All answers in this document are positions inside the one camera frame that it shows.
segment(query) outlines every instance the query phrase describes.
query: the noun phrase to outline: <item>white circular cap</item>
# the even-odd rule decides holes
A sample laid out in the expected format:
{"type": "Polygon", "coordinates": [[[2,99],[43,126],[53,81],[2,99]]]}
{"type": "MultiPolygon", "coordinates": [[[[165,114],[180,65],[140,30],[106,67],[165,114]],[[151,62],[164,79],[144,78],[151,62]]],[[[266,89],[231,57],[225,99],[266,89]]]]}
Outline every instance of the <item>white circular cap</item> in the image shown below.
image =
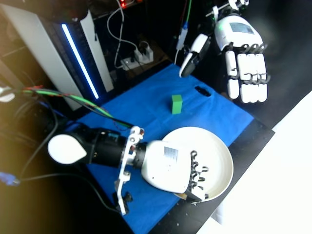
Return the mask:
{"type": "Polygon", "coordinates": [[[51,158],[61,164],[72,164],[87,156],[87,152],[76,138],[66,134],[54,136],[48,143],[51,158]]]}

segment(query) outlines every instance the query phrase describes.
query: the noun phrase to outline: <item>white power strip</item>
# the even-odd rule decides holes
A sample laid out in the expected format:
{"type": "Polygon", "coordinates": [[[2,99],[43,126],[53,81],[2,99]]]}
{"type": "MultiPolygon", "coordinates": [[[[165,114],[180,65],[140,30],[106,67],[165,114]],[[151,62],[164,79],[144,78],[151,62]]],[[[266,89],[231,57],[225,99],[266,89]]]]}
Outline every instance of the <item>white power strip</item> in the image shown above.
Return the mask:
{"type": "Polygon", "coordinates": [[[136,67],[139,67],[140,65],[144,65],[154,61],[154,52],[149,46],[146,48],[145,54],[142,54],[138,50],[135,50],[134,53],[136,57],[134,61],[131,61],[131,57],[122,59],[120,61],[123,70],[128,71],[129,69],[134,69],[136,67]]]}

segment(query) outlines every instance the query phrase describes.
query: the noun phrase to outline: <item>blue cloth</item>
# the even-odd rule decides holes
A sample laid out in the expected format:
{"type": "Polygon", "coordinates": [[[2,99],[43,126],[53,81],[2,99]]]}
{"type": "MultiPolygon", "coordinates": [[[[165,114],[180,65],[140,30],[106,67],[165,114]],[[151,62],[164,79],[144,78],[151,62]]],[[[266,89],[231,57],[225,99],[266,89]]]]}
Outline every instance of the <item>blue cloth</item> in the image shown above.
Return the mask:
{"type": "MultiPolygon", "coordinates": [[[[170,65],[103,107],[114,117],[144,128],[144,141],[160,140],[174,129],[194,126],[213,132],[229,146],[253,117],[206,84],[192,76],[180,78],[178,72],[177,66],[170,65]],[[196,86],[205,88],[212,95],[200,94],[196,86]],[[175,94],[181,94],[183,98],[182,113],[178,115],[171,114],[171,96],[175,94]]],[[[94,113],[80,121],[90,127],[118,131],[110,120],[94,113]]],[[[90,164],[89,170],[113,200],[118,169],[90,164]]],[[[128,203],[130,212],[124,219],[134,233],[145,234],[177,203],[178,198],[149,185],[141,177],[140,170],[131,167],[127,170],[131,172],[131,180],[124,185],[123,192],[129,191],[134,200],[128,203]]]]}

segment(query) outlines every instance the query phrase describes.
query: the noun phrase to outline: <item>white floor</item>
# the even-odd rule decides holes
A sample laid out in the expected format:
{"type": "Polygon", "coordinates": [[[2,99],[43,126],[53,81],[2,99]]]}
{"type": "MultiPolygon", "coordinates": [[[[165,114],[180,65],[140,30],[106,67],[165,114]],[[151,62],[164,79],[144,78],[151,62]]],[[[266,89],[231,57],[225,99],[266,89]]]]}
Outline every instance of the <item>white floor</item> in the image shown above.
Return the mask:
{"type": "Polygon", "coordinates": [[[312,234],[312,92],[273,130],[198,234],[312,234]]]}

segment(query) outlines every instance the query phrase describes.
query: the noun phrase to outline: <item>led light strip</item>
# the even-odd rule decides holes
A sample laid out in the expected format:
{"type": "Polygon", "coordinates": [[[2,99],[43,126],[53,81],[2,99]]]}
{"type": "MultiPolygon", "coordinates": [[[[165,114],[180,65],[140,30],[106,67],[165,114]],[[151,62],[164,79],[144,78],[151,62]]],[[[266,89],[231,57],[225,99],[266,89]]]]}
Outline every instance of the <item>led light strip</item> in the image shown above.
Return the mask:
{"type": "Polygon", "coordinates": [[[73,52],[74,52],[74,54],[75,54],[75,56],[76,56],[76,59],[77,59],[79,65],[80,65],[80,67],[81,67],[81,69],[82,69],[82,72],[83,72],[84,76],[85,76],[86,79],[87,79],[87,82],[88,82],[88,84],[89,84],[89,86],[90,86],[90,88],[91,88],[91,90],[92,90],[92,92],[93,92],[94,97],[95,97],[96,99],[98,99],[98,93],[97,93],[97,91],[96,91],[96,89],[95,89],[95,87],[94,87],[94,85],[93,85],[93,83],[92,83],[92,81],[91,81],[91,79],[90,79],[90,76],[89,76],[89,74],[88,74],[88,72],[87,72],[87,69],[85,68],[85,66],[84,66],[84,64],[83,64],[83,62],[82,62],[82,60],[81,60],[81,57],[80,57],[80,55],[79,55],[79,53],[78,53],[78,50],[77,50],[77,48],[76,48],[76,46],[75,46],[75,43],[74,43],[74,41],[73,41],[73,39],[72,39],[72,36],[71,36],[70,33],[69,33],[69,30],[68,30],[66,24],[62,24],[62,29],[63,29],[63,31],[64,31],[66,37],[67,37],[67,40],[68,40],[70,46],[72,47],[72,50],[73,50],[73,52]]]}

